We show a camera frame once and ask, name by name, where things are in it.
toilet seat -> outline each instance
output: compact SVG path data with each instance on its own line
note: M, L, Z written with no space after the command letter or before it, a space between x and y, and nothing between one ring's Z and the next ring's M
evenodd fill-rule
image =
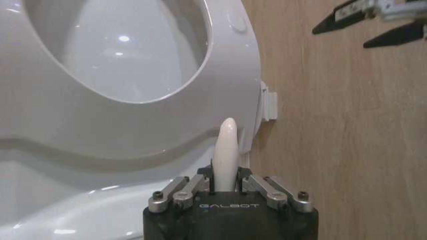
M210 163L226 118L238 123L240 152L251 150L262 121L251 23L239 0L196 3L203 63L174 92L135 100L78 78L24 2L0 0L0 239L138 239L146 199Z

metal bracket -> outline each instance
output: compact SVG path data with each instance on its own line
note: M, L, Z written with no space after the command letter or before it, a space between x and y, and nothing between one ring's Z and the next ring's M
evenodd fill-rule
M262 120L268 122L278 119L278 93L268 90L267 84L260 82Z
M378 13L384 21L427 19L426 0L416 0L400 4L395 4L394 0L380 0L376 4Z
M282 185L282 179L278 176L266 177L266 181L279 191L287 195L287 200L291 206L300 213L310 213L314 210L312 202L310 201L308 194L306 192L299 197Z
M374 7L371 0L358 0L351 2L348 5L343 6L335 12L335 21L344 20L350 16L355 15L359 12L367 11Z
M196 174L184 188L174 193L174 203L184 210L192 207L194 205L194 196L198 192L199 187L204 183L204 176L202 174Z
M288 196L282 191L278 191L268 182L255 174L243 179L243 188L247 191L258 191L266 198L267 206L272 209L278 210L288 203Z
M162 191L155 191L148 199L148 210L152 213L163 213L168 209L172 194L187 184L188 178L178 176Z

white toilet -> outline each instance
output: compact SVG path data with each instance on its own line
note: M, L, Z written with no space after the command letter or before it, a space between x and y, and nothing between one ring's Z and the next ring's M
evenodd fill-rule
M0 0L0 240L143 239L154 191L278 117L240 0Z

screw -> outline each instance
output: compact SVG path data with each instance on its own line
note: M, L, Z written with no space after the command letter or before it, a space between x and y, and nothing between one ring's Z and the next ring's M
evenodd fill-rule
M162 191L155 191L152 193L152 200L158 201L163 199L163 192Z
M188 196L188 193L187 193L187 192L179 192L176 195L178 195L179 197L184 198L184 197Z
M175 202L174 207L175 207L175 209L182 210L184 207L184 204L182 202Z
M288 219L290 205L284 202L278 204L278 210L284 220Z
M308 201L308 193L306 191L300 191L298 193L298 200L300 201Z

